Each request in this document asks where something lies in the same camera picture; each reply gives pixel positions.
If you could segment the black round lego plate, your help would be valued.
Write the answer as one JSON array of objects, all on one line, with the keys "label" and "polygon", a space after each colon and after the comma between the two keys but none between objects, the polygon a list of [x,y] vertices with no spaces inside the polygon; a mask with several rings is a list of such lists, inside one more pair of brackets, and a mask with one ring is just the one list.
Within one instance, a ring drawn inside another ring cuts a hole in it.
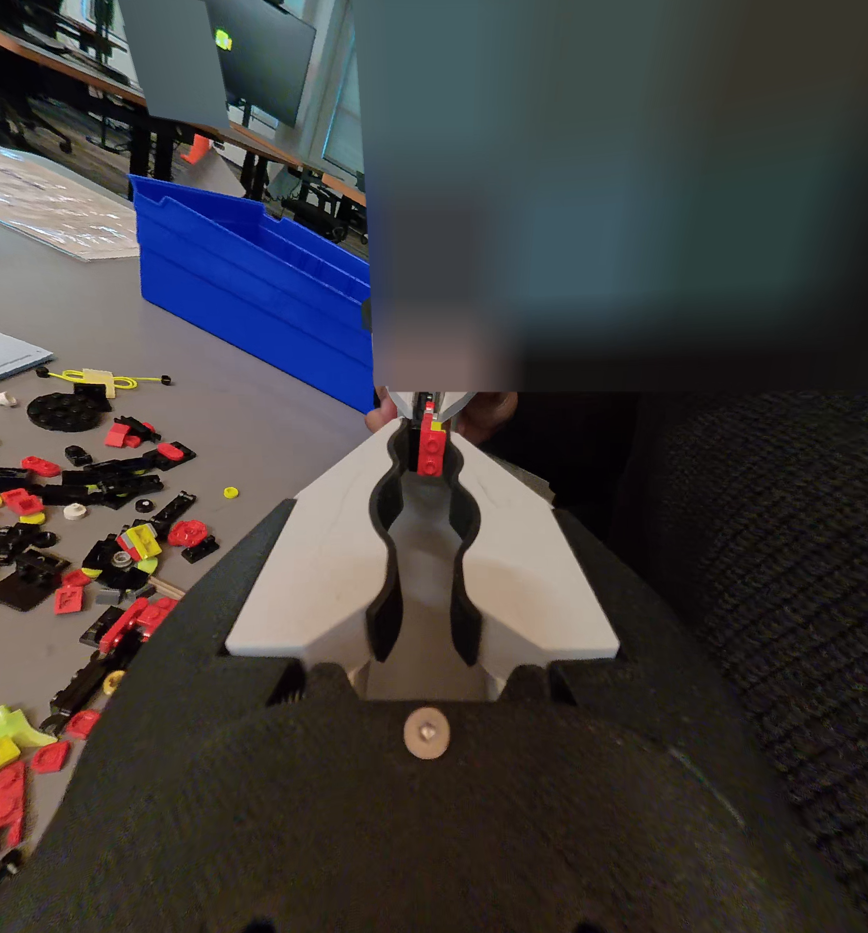
[{"label": "black round lego plate", "polygon": [[76,434],[100,426],[104,411],[88,397],[56,392],[34,398],[28,403],[26,414],[38,428]]}]

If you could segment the pile of loose lego pieces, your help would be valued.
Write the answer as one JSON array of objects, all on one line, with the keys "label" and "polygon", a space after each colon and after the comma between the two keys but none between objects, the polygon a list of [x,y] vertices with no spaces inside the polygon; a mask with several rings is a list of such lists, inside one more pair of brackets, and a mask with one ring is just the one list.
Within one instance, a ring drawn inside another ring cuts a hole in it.
[{"label": "pile of loose lego pieces", "polygon": [[[93,710],[87,717],[95,720],[111,699],[103,690],[105,679],[110,676],[118,685],[115,667],[97,655],[95,645],[80,640],[111,608],[109,586],[91,581],[72,594],[66,584],[67,577],[80,577],[84,558],[98,543],[137,519],[156,516],[185,491],[196,496],[185,518],[204,522],[219,551],[191,565],[181,548],[163,545],[155,573],[162,588],[188,589],[226,550],[240,500],[222,496],[223,484],[207,470],[212,460],[201,443],[189,438],[187,447],[199,457],[160,475],[162,487],[149,495],[156,504],[149,514],[140,514],[133,503],[119,509],[89,505],[83,517],[67,519],[62,507],[48,506],[43,522],[31,524],[0,507],[0,528],[19,526],[26,533],[22,542],[34,542],[9,565],[0,554],[0,721],[7,723],[14,743],[30,731],[50,728],[46,720],[53,716],[52,700],[58,694],[77,700],[92,683],[81,710]],[[15,873],[43,834],[85,748],[83,730],[68,730],[64,717],[51,729],[58,751],[54,744],[25,744],[13,763],[0,767],[0,876]]]}]

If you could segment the black monitor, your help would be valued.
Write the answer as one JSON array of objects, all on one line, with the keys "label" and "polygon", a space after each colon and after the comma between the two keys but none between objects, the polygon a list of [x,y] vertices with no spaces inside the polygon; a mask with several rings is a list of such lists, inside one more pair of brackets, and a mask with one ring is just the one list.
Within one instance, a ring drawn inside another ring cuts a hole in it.
[{"label": "black monitor", "polygon": [[284,2],[205,4],[228,103],[249,104],[293,127],[311,62],[315,28]]}]

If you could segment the clear plastic sheet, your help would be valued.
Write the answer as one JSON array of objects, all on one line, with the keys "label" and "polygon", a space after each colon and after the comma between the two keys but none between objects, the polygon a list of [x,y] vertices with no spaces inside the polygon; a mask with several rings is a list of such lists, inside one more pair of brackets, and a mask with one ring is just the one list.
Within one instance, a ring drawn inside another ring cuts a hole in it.
[{"label": "clear plastic sheet", "polygon": [[0,225],[82,261],[140,255],[129,202],[1,146]]}]

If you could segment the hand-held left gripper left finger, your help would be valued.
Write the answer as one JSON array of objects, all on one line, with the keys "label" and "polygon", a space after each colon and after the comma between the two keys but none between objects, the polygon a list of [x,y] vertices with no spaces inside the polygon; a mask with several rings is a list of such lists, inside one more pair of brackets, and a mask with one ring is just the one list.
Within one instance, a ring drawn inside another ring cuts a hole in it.
[{"label": "hand-held left gripper left finger", "polygon": [[389,445],[404,428],[384,426],[295,497],[226,639],[231,655],[332,662],[352,685],[366,685],[366,611],[388,557],[370,496],[395,465]]}]

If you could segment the black plate with red tile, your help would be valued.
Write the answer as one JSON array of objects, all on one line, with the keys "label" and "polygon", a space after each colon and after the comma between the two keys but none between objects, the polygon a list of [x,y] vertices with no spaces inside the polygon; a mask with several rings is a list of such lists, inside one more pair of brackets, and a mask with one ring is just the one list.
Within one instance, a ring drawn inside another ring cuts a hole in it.
[{"label": "black plate with red tile", "polygon": [[196,458],[193,449],[187,448],[179,441],[160,442],[155,449],[150,449],[142,455],[145,469],[168,472],[175,467],[191,462]]}]

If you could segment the person's right forearm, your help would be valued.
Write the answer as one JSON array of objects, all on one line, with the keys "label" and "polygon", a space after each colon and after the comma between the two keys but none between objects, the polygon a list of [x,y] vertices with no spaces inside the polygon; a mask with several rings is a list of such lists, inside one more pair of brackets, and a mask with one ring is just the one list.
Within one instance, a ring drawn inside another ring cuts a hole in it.
[{"label": "person's right forearm", "polygon": [[608,513],[633,443],[638,393],[520,393],[492,439],[497,454],[545,480],[555,505]]}]

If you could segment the small lego build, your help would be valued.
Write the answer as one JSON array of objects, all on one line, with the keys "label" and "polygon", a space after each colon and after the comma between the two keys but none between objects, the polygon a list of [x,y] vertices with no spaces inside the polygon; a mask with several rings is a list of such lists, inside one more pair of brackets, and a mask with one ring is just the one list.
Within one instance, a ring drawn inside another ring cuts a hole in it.
[{"label": "small lego build", "polygon": [[408,469],[428,478],[442,476],[448,441],[448,431],[436,417],[435,401],[432,393],[417,393],[409,427]]}]

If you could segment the wooden desk with black legs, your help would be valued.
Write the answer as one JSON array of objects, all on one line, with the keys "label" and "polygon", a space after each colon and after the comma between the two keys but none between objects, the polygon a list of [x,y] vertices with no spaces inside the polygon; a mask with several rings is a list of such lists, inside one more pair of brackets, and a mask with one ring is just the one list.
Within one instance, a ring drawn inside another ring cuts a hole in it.
[{"label": "wooden desk with black legs", "polygon": [[299,183],[297,198],[284,196],[280,200],[295,219],[338,244],[344,244],[350,234],[358,234],[363,244],[369,242],[365,196],[345,182],[307,165],[237,123],[231,122],[229,129],[222,131],[155,118],[148,113],[140,93],[108,79],[90,64],[75,60],[69,50],[59,55],[31,38],[0,29],[0,100],[13,108],[20,127],[34,117],[33,112],[22,110],[24,102],[39,97],[128,126],[129,171],[133,175],[171,181],[176,145],[206,138],[245,152],[239,180],[243,196],[259,202],[264,196],[268,166],[282,165]]}]

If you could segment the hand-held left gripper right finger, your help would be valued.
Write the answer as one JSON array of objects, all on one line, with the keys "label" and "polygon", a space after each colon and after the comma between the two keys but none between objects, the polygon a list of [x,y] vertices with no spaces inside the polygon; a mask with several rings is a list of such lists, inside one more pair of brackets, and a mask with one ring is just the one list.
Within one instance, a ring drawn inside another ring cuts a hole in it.
[{"label": "hand-held left gripper right finger", "polygon": [[521,666],[614,659],[619,640],[547,501],[453,436],[444,459],[460,539],[451,637],[501,691]]}]

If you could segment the person's right hand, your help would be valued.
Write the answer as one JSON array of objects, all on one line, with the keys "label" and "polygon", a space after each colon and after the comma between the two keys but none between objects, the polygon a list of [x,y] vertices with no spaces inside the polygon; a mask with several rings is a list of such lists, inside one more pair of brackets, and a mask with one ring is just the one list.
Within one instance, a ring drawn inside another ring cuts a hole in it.
[{"label": "person's right hand", "polygon": [[[377,387],[374,397],[376,407],[365,416],[365,424],[370,433],[381,430],[399,416],[396,404],[385,387]],[[451,430],[474,445],[480,445],[513,417],[518,402],[519,394],[516,392],[477,393],[451,420]]]}]

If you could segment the blue plastic bin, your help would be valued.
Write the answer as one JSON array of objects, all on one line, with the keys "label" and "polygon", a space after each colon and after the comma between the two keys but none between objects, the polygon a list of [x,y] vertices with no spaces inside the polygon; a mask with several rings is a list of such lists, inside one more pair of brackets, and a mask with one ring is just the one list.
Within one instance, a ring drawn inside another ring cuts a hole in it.
[{"label": "blue plastic bin", "polygon": [[263,204],[131,175],[143,298],[361,414],[370,266]]}]

